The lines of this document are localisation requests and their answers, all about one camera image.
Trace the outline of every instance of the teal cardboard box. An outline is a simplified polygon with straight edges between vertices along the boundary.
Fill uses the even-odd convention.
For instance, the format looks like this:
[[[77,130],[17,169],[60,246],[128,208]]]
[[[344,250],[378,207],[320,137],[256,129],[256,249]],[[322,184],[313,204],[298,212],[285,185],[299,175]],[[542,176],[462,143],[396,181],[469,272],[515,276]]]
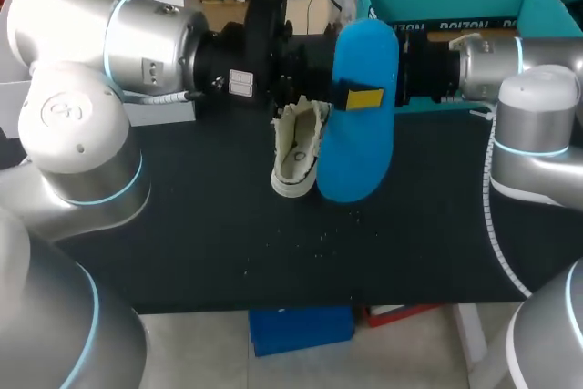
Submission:
[[[403,31],[517,28],[523,37],[583,36],[560,0],[357,0],[358,18],[378,18]],[[435,104],[412,99],[401,111],[461,109],[473,104]]]

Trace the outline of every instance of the blue plastic crate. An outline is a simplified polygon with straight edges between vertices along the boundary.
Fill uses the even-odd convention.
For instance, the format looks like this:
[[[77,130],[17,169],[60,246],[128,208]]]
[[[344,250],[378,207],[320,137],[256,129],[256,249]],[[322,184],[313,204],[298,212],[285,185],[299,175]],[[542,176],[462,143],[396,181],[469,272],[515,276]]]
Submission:
[[[348,341],[354,335],[350,307],[251,310],[249,326],[257,357]]]

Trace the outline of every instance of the blue foam pad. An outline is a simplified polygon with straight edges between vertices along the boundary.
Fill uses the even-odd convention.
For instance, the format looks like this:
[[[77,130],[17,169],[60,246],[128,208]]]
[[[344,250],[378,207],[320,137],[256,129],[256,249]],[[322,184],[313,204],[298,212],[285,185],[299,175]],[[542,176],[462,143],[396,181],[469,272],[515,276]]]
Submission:
[[[332,80],[384,89],[380,107],[333,109],[322,139],[318,188],[328,200],[353,202],[381,183],[393,154],[394,94],[399,44],[380,20],[359,20],[340,33]]]

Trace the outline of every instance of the yellow label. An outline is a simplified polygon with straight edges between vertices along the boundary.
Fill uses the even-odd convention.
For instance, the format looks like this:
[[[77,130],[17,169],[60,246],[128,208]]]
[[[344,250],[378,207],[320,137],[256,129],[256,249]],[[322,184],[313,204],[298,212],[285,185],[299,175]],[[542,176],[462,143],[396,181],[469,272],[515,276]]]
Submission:
[[[380,107],[383,103],[384,90],[365,90],[348,92],[348,99],[346,100],[346,111],[352,109],[364,109]]]

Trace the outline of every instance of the shoe sole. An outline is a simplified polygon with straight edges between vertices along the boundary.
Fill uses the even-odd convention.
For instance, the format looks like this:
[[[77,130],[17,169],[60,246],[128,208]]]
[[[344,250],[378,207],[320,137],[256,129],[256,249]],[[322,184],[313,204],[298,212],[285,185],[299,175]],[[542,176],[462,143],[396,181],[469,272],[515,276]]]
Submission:
[[[314,163],[306,178],[297,184],[286,184],[281,182],[275,176],[275,172],[271,172],[271,186],[273,189],[284,198],[299,198],[307,194],[314,183],[316,182],[316,168],[318,167],[318,162]]]

